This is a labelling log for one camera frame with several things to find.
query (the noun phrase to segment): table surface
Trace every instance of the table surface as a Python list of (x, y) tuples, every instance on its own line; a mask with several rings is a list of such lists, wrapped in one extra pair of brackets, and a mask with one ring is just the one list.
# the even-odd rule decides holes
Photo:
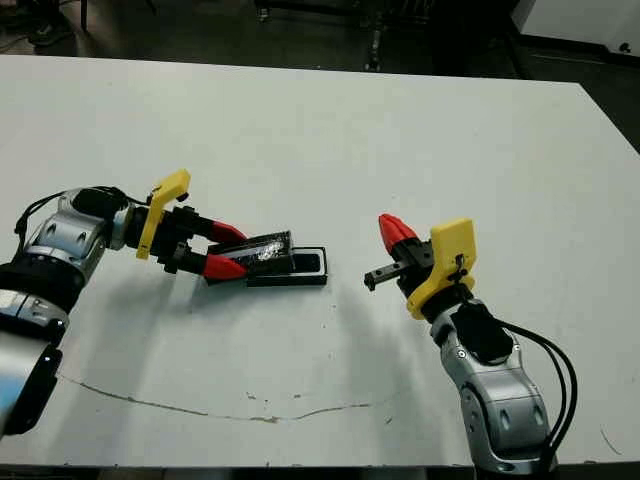
[[(0, 57), (0, 251), (46, 194), (190, 204), (323, 245), (324, 288), (207, 287), (107, 252), (72, 312), (59, 382), (1, 463), (470, 464), (458, 396), (392, 283), (377, 216), (474, 219), (475, 293), (561, 345), (580, 380), (565, 463), (640, 459), (637, 153), (575, 84)], [(203, 249), (203, 243), (196, 247)], [(525, 367), (551, 418), (543, 352)]]

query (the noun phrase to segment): dark floor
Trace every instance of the dark floor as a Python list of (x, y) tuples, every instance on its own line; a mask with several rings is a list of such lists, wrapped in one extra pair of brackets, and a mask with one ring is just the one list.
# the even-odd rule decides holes
[[(0, 5), (10, 2), (0, 0)], [(62, 8), (76, 31), (74, 38), (34, 52), (25, 32), (0, 30), (0, 52), (348, 71), (361, 71), (367, 61), (371, 26), (361, 19), (272, 10), (269, 20), (260, 23), (252, 0), (154, 3), (157, 15), (144, 0), (94, 0), (89, 3), (89, 33), (84, 34), (80, 4), (71, 0)], [(517, 51), (532, 78), (581, 83), (640, 151), (640, 68), (604, 62), (596, 53), (522, 43), (517, 40)], [(518, 77), (503, 40), (463, 49), (470, 52), (468, 75)], [(434, 73), (424, 29), (385, 31), (381, 60), (383, 72)]]

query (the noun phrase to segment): black cable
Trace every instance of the black cable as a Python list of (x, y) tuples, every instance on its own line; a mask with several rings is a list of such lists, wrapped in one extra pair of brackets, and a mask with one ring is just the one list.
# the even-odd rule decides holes
[(558, 381), (560, 382), (560, 411), (558, 412), (556, 423), (554, 423), (551, 432), (549, 433), (549, 435), (547, 435), (545, 445), (546, 447), (548, 447), (551, 444), (553, 437), (558, 432), (558, 429), (560, 428), (560, 425), (562, 423), (562, 419), (564, 418), (564, 414), (567, 410), (567, 384), (565, 382), (564, 374), (562, 373), (562, 369), (560, 368), (560, 364), (558, 363), (558, 359), (556, 358), (556, 356), (547, 345), (542, 344), (540, 346), (544, 348), (544, 350), (547, 352), (547, 355), (549, 355), (549, 358), (553, 362), (553, 366), (555, 367), (556, 373), (558, 374)]
[(24, 210), (22, 215), (20, 215), (20, 218), (18, 218), (18, 221), (16, 222), (16, 227), (13, 230), (14, 233), (18, 234), (18, 248), (15, 255), (13, 256), (14, 259), (18, 255), (20, 255), (20, 252), (22, 252), (22, 249), (24, 248), (24, 243), (27, 236), (27, 227), (29, 225), (29, 217), (40, 210), (42, 207), (44, 207), (54, 198), (61, 196), (63, 193), (64, 192), (54, 193), (53, 195), (49, 195), (48, 197), (44, 197), (36, 202), (33, 202)]
[(569, 407), (567, 410), (567, 415), (563, 420), (560, 428), (558, 429), (555, 439), (553, 439), (553, 442), (543, 451), (540, 458), (541, 470), (548, 471), (551, 466), (551, 462), (553, 461), (553, 456), (558, 450), (560, 443), (562, 443), (562, 440), (564, 440), (564, 437), (567, 431), (569, 430), (569, 426), (571, 425), (571, 422), (576, 412), (576, 406), (578, 403), (578, 379), (576, 376), (576, 371), (573, 368), (573, 365), (571, 364), (571, 360), (569, 360), (569, 357), (567, 357), (567, 355), (560, 349), (560, 347), (558, 347), (552, 341), (544, 338), (541, 335), (538, 335), (537, 333), (533, 333), (525, 328), (512, 325), (502, 320), (498, 320), (495, 317), (494, 319), (498, 323), (498, 325), (501, 326), (502, 328), (506, 328), (507, 330), (513, 333), (522, 335), (523, 337), (526, 337), (529, 340), (532, 340), (540, 345), (543, 345), (543, 344), (547, 345), (551, 350), (553, 350), (560, 357), (560, 359), (563, 361), (563, 363), (567, 368), (567, 372), (569, 373), (571, 397), (569, 399)]

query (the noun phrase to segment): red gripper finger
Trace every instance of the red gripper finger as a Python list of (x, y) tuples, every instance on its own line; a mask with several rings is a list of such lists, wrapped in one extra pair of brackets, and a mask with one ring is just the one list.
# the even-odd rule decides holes
[(212, 223), (213, 227), (211, 228), (209, 240), (219, 243), (237, 243), (247, 239), (240, 230), (232, 225), (218, 221), (213, 221)]
[(207, 255), (202, 276), (210, 280), (233, 280), (247, 275), (247, 269), (222, 255)]
[(416, 232), (406, 226), (402, 220), (388, 213), (380, 215), (378, 223), (380, 224), (380, 233), (387, 252), (391, 252), (393, 246), (401, 240), (418, 238)]

